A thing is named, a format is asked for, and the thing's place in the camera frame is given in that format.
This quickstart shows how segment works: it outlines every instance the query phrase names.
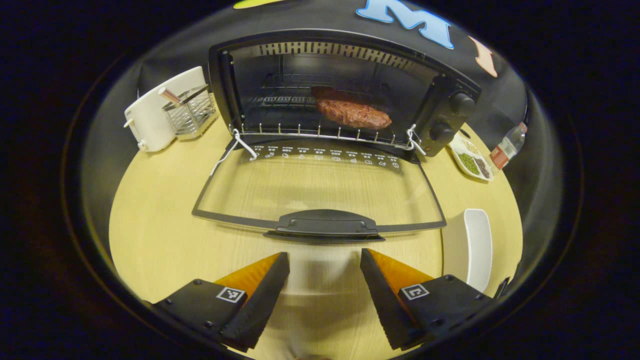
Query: letter m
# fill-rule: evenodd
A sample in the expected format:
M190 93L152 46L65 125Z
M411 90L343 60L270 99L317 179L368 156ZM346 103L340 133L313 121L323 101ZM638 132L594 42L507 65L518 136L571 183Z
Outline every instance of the letter m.
M364 9L357 9L356 13L368 19L391 23L394 18L387 13L387 9L394 13L405 29L413 29L424 23L424 27L419 30L422 36L448 49L453 49L453 44L449 40L448 22L424 10L413 12L399 0L367 0L367 6Z

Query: white string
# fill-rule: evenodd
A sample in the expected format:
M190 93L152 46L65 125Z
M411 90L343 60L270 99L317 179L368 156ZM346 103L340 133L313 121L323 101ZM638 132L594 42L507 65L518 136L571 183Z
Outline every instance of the white string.
M244 141L242 141L242 139L240 139L240 132L238 132L238 130L234 129L233 133L234 133L234 138L236 139L236 142L227 151L225 156L222 159L218 160L218 162L215 165L213 165L213 169L211 169L211 173L209 174L209 176L213 176L213 173L216 171L216 168L218 167L218 165L220 165L220 163L222 163L222 161L225 161L227 159L229 154L236 148L238 143L240 143L245 149L247 149L247 151L249 151L251 153L252 157L251 157L250 160L255 160L258 157L258 154L256 154L255 151L253 151L253 149L251 147L249 147L249 145L247 145Z
M413 139L413 129L415 129L415 124L411 125L411 127L406 130L406 134L409 136L409 142L411 143L408 150L418 149L422 155L426 156L427 153L424 152L422 147L420 147L420 144Z

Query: green peas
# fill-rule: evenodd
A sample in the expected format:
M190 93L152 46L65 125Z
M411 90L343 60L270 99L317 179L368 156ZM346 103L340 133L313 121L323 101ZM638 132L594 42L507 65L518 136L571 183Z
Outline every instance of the green peas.
M460 157L460 161L462 161L462 164L467 168L467 170L471 171L471 173L475 175L480 175L480 170L478 170L476 162L471 156L460 153L458 153L458 156Z

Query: stainless steel holder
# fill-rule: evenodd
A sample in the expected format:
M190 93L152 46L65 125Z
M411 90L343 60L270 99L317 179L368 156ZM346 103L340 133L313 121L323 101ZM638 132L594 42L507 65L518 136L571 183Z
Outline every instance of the stainless steel holder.
M196 138L213 123L216 107L208 89L209 85L204 85L187 90L178 96L179 104L163 106L179 140Z

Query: round table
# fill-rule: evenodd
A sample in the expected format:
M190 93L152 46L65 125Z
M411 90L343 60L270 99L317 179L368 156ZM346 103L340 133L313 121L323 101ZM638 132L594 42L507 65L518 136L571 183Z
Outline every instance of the round table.
M467 125L483 156L489 153ZM120 181L109 222L109 246L120 277L141 299L158 302L189 281L215 281L276 252L288 252L291 272L255 349L254 359L389 359L392 350L359 269L363 247L430 276L443 275L441 230L384 234L385 241L307 245L266 238L264 231L216 223L191 214L213 165L231 140L218 119L196 140L140 151ZM493 264L485 293L512 277L522 255L522 225L501 172L492 182L462 173L448 149L420 157L446 219L467 208L486 211ZM388 184L380 183L380 188Z

